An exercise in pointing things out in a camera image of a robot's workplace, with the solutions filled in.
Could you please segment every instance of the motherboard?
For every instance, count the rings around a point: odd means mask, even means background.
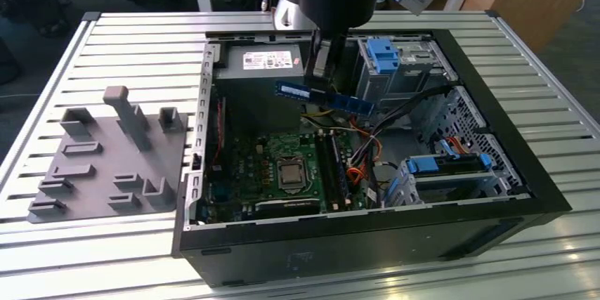
[[[326,140],[335,142],[328,148]],[[228,174],[211,182],[207,206],[214,221],[364,209],[366,196],[350,188],[346,177],[344,161],[352,155],[346,132],[235,138],[230,154]]]

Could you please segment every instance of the gray plastic holder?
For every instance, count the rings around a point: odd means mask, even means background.
[[[146,116],[127,95],[126,87],[106,91],[119,117],[66,110],[66,134],[30,208],[31,223],[175,209],[188,116],[174,107]]]

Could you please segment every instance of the label sticker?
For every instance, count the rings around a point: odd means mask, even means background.
[[[371,188],[367,189],[367,197],[370,197],[374,202],[378,201],[378,193]]]
[[[291,94],[295,94],[295,95],[306,97],[306,98],[311,97],[311,92],[303,91],[302,89],[296,89],[296,88],[292,88],[288,86],[282,86],[282,91],[284,93],[291,93]]]
[[[280,68],[294,68],[292,52],[244,53],[244,70],[276,70]]]
[[[416,58],[415,58],[414,56],[403,56],[403,57],[400,58],[400,60],[402,60],[404,63],[416,63]]]

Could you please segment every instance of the green motherboard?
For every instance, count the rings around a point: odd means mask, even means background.
[[[318,137],[315,133],[282,133],[232,140],[230,177],[214,184],[212,195],[222,205],[215,209],[215,216],[220,221],[242,220],[251,205],[270,200],[319,199],[320,212],[331,210],[315,146]],[[336,145],[344,160],[352,155],[346,132],[336,134]],[[362,191],[350,194],[347,199],[347,210],[364,209]]]

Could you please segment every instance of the power supply label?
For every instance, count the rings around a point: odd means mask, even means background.
[[[294,68],[292,52],[244,53],[244,70],[276,70],[280,68]]]

